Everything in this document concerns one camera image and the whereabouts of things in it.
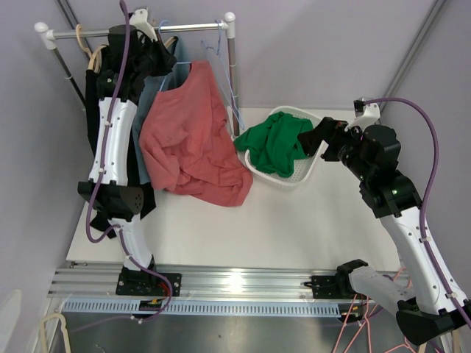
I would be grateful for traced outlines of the black t shirt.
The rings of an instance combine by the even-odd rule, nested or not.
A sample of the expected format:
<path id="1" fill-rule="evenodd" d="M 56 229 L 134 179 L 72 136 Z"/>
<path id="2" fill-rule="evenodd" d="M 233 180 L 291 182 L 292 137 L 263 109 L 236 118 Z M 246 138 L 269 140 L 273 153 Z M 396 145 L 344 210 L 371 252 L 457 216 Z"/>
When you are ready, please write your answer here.
<path id="1" fill-rule="evenodd" d="M 98 143 L 99 135 L 99 96 L 97 88 L 97 80 L 99 72 L 95 72 L 99 59 L 102 60 L 100 68 L 105 67 L 104 56 L 109 53 L 106 46 L 100 46 L 94 54 L 95 58 L 91 58 L 92 69 L 87 69 L 85 72 L 85 114 L 87 121 L 88 141 L 91 146 L 93 155 L 96 155 L 96 146 Z M 149 182 L 141 184 L 140 177 L 144 175 L 139 170 L 137 152 L 135 148 L 135 138 L 133 133 L 130 133 L 130 142 L 127 150 L 127 176 L 128 185 L 132 187 L 140 187 L 144 193 L 144 205 L 141 211 L 141 217 L 146 217 L 156 208 L 154 191 Z"/>

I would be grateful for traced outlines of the beige wooden hanger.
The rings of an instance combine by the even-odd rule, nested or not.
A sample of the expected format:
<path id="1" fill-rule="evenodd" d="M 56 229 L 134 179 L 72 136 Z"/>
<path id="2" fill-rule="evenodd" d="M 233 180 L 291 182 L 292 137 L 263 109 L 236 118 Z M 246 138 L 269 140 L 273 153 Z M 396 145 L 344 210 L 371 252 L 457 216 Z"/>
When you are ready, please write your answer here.
<path id="1" fill-rule="evenodd" d="M 91 51 L 91 48 L 85 43 L 85 38 L 82 36 L 81 24 L 75 26 L 75 35 L 79 47 L 88 57 L 88 70 L 98 74 L 102 68 L 102 52 L 108 45 L 100 45 L 94 51 Z"/>
<path id="2" fill-rule="evenodd" d="M 177 47 L 178 41 L 179 41 L 179 37 L 176 35 L 173 35 L 167 40 L 165 40 L 163 44 L 168 51 L 174 52 Z"/>

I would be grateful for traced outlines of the grey blue t shirt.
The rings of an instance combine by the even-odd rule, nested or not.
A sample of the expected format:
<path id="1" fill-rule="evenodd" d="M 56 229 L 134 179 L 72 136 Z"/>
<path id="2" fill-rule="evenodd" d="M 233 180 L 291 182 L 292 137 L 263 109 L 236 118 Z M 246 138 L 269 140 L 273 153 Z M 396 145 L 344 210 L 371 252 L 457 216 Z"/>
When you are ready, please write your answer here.
<path id="1" fill-rule="evenodd" d="M 137 160 L 140 185 L 150 183 L 150 178 L 144 162 L 144 155 L 139 145 L 139 138 L 141 135 L 142 127 L 154 103 L 157 93 L 169 90 L 167 88 L 168 82 L 166 81 L 167 75 L 148 76 L 147 78 L 145 78 L 144 89 L 139 98 L 137 112 L 132 123 L 132 139 L 135 145 L 135 156 Z"/>

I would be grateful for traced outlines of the light blue wire hanger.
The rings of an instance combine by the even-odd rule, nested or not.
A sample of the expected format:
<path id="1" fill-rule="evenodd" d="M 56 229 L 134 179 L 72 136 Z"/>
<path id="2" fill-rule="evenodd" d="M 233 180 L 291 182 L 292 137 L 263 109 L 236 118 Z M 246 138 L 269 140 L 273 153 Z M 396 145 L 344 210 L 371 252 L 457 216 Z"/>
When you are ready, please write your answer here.
<path id="1" fill-rule="evenodd" d="M 179 39 L 175 51 L 169 52 L 177 58 L 177 62 L 173 66 L 172 72 L 167 75 L 166 79 L 168 82 L 167 88 L 170 90 L 179 88 L 187 80 L 191 70 L 191 62 L 188 61 L 185 44 L 181 39 Z"/>
<path id="2" fill-rule="evenodd" d="M 244 129 L 244 119 L 241 116 L 241 112 L 238 108 L 238 94 L 233 88 L 233 80 L 230 75 L 230 69 L 232 66 L 223 60 L 222 54 L 222 34 L 223 26 L 217 20 L 214 20 L 212 24 L 216 25 L 216 31 L 218 33 L 217 42 L 215 45 L 210 45 L 206 40 L 201 40 L 201 47 L 205 55 L 205 59 L 208 59 L 210 64 L 216 64 L 216 83 L 219 86 L 220 92 L 223 94 L 223 98 L 227 103 L 227 115 L 232 123 L 232 134 L 233 137 L 240 135 L 241 129 Z"/>

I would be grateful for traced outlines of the green t shirt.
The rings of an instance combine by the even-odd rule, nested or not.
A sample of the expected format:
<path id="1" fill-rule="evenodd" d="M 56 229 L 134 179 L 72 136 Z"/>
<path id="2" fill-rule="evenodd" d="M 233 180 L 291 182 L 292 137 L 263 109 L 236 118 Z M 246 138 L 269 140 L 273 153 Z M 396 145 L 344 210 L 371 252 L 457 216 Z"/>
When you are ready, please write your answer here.
<path id="1" fill-rule="evenodd" d="M 294 173 L 294 162 L 307 156 L 298 135 L 314 128 L 307 118 L 290 113 L 271 114 L 263 123 L 249 128 L 235 139 L 237 151 L 248 151 L 251 164 L 265 174 L 289 178 Z"/>

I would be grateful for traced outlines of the salmon red t shirt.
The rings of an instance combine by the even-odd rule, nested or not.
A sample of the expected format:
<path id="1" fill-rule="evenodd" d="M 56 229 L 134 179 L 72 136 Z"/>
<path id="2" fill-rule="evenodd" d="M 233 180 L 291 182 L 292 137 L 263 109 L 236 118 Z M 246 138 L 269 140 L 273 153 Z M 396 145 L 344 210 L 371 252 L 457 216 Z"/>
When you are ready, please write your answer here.
<path id="1" fill-rule="evenodd" d="M 239 207 L 252 187 L 252 174 L 238 158 L 207 61 L 192 62 L 181 86 L 156 94 L 139 145 L 155 190 Z"/>

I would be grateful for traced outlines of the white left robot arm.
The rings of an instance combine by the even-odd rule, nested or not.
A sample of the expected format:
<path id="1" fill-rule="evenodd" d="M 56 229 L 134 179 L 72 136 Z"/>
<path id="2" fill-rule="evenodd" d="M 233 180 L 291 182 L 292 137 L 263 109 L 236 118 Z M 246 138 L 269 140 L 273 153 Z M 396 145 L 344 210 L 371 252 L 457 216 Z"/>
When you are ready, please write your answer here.
<path id="1" fill-rule="evenodd" d="M 107 45 L 96 50 L 87 71 L 87 119 L 94 128 L 94 161 L 78 192 L 88 203 L 85 234 L 91 243 L 109 235 L 124 253 L 118 291 L 130 287 L 149 295 L 168 285 L 155 269 L 142 220 L 155 208 L 149 182 L 142 181 L 143 161 L 135 147 L 134 125 L 146 80 L 171 72 L 174 56 L 160 42 L 132 24 L 110 28 Z"/>

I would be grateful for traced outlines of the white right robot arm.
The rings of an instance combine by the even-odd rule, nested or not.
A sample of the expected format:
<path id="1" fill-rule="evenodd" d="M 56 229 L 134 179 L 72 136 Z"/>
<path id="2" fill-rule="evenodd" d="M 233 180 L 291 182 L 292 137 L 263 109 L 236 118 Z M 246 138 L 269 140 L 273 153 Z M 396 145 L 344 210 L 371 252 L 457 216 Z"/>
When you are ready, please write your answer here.
<path id="1" fill-rule="evenodd" d="M 358 178 L 362 199 L 392 238 L 412 284 L 402 287 L 357 259 L 338 266 L 337 293 L 375 301 L 416 346 L 463 327 L 470 319 L 470 299 L 454 282 L 428 226 L 419 219 L 424 202 L 413 182 L 397 169 L 401 145 L 396 132 L 325 117 L 298 140 L 308 156 L 326 143 L 321 158 L 342 163 Z"/>

